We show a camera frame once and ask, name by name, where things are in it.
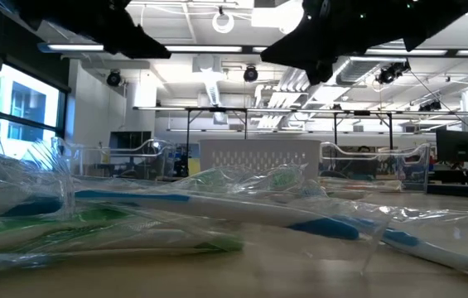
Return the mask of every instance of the clear plastic box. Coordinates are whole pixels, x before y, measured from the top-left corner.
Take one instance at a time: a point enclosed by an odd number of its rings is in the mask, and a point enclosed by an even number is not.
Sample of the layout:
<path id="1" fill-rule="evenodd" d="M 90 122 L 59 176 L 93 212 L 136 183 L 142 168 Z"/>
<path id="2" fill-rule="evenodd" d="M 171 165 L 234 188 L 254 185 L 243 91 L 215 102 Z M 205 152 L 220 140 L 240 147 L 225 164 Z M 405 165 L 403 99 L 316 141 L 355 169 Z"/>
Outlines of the clear plastic box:
<path id="1" fill-rule="evenodd" d="M 133 149 L 86 147 L 55 138 L 53 146 L 70 168 L 72 175 L 163 180 L 173 175 L 175 147 L 169 142 L 150 139 Z"/>
<path id="2" fill-rule="evenodd" d="M 321 144 L 319 176 L 324 186 L 347 190 L 427 191 L 430 144 L 416 148 L 346 152 Z"/>

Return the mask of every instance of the computer monitor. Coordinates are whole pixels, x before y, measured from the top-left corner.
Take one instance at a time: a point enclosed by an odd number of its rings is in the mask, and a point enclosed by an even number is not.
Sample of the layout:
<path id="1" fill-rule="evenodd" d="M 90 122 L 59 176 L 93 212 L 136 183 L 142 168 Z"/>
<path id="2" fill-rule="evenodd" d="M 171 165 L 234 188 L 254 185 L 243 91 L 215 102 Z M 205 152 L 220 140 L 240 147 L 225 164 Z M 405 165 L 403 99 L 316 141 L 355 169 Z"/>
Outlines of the computer monitor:
<path id="1" fill-rule="evenodd" d="M 436 130 L 439 161 L 468 162 L 468 132 Z"/>

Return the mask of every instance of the desk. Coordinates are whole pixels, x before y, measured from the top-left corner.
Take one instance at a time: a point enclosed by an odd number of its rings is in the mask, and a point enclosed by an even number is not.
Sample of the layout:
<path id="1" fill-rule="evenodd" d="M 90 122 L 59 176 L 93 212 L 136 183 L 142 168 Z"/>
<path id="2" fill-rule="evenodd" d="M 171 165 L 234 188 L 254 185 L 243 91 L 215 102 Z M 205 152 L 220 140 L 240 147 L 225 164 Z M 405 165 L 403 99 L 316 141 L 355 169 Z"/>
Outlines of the desk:
<path id="1" fill-rule="evenodd" d="M 376 194 L 362 201 L 468 209 L 468 199 L 423 194 Z M 5 272 L 0 275 L 0 297 L 467 298 L 468 275 L 385 246 L 378 248 L 361 276 L 345 261 L 313 260 L 247 245 L 243 252 L 106 257 Z"/>
<path id="2" fill-rule="evenodd" d="M 435 170 L 429 173 L 429 181 L 442 183 L 462 183 L 468 185 L 468 170 Z"/>

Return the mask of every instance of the window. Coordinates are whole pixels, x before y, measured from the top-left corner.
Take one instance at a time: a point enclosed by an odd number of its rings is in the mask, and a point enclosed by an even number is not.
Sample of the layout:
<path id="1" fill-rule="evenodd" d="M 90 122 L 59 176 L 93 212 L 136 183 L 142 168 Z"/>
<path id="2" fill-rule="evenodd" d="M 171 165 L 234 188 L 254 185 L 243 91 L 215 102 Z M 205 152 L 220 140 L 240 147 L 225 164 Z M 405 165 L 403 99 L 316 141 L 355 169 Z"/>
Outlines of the window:
<path id="1" fill-rule="evenodd" d="M 0 71 L 0 153 L 25 157 L 33 142 L 50 141 L 58 123 L 63 94 L 38 79 L 3 65 Z"/>

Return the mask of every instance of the table surface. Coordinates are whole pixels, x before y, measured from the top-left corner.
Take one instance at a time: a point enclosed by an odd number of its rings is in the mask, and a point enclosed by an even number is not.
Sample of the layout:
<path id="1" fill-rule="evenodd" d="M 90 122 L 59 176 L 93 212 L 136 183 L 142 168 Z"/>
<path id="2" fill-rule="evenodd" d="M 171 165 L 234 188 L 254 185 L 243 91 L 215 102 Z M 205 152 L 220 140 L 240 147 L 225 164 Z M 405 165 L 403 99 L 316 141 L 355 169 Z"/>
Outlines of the table surface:
<path id="1" fill-rule="evenodd" d="M 468 210 L 468 199 L 455 197 L 371 195 L 362 200 Z M 353 262 L 309 258 L 258 245 L 218 254 L 77 259 L 0 274 L 0 297 L 145 296 L 456 298 L 468 297 L 468 275 L 384 245 L 362 275 Z"/>

